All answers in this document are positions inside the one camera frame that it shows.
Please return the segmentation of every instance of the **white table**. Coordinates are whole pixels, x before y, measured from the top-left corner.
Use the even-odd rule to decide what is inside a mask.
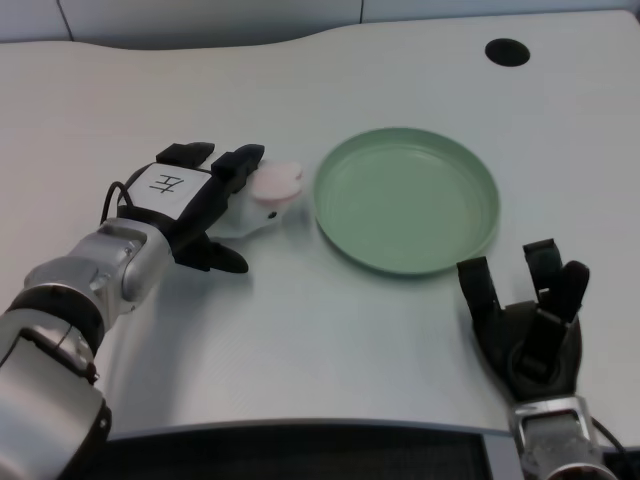
[[[488,61],[500,37],[529,47]],[[384,126],[451,137],[498,183],[488,257],[503,304],[533,298],[522,245],[588,264],[579,393],[640,445],[640,28],[624,12],[341,28],[277,45],[171,52],[0,47],[0,304],[97,227],[107,186],[172,142],[262,143],[304,164]],[[232,244],[251,273],[174,267],[98,357],[115,432],[280,418],[504,430],[454,271],[366,271],[320,236],[309,198]]]

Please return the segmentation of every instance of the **robotic hand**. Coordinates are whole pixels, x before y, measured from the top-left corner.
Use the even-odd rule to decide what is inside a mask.
[[[582,358],[578,311],[589,270],[579,262],[563,266],[553,240],[525,245],[524,252],[538,302],[504,310],[486,258],[458,264],[480,350],[507,400],[519,402],[510,420],[523,471],[540,480],[615,480],[602,463],[587,404],[575,393]]]
[[[248,270],[210,229],[258,168],[264,147],[227,152],[174,144],[109,189],[101,225],[64,257],[36,267],[0,318],[0,478],[67,478],[106,441],[111,412],[93,387],[94,356],[117,317],[140,304],[175,262]],[[117,218],[107,220],[115,188]]]

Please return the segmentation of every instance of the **black cable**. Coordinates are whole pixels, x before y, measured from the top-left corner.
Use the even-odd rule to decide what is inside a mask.
[[[629,469],[629,472],[631,472],[631,478],[633,480],[640,480],[636,472],[636,469],[633,468],[633,462],[631,461],[631,457],[629,457],[629,453],[627,452],[627,449],[624,448],[622,444],[618,441],[618,439],[614,437],[613,434],[609,430],[607,430],[605,426],[602,425],[598,420],[591,417],[591,422],[593,423],[593,426],[596,427],[598,431],[600,431],[600,433],[602,433],[602,435],[604,435],[604,437],[611,442],[611,444],[616,448],[616,450],[618,450],[618,453],[620,454],[620,456],[622,457],[622,460],[624,461],[625,465]]]
[[[127,191],[127,187],[125,187],[122,182],[113,182],[109,186],[109,190],[107,190],[107,196],[104,199],[102,216],[100,217],[100,225],[104,223],[104,221],[107,219],[107,215],[109,215],[109,204],[111,203],[111,197],[113,197],[113,192],[116,191],[116,188],[120,189],[120,192],[124,197],[124,201],[127,202],[127,207],[133,207],[133,201],[131,200],[131,195],[129,195],[129,192]]]

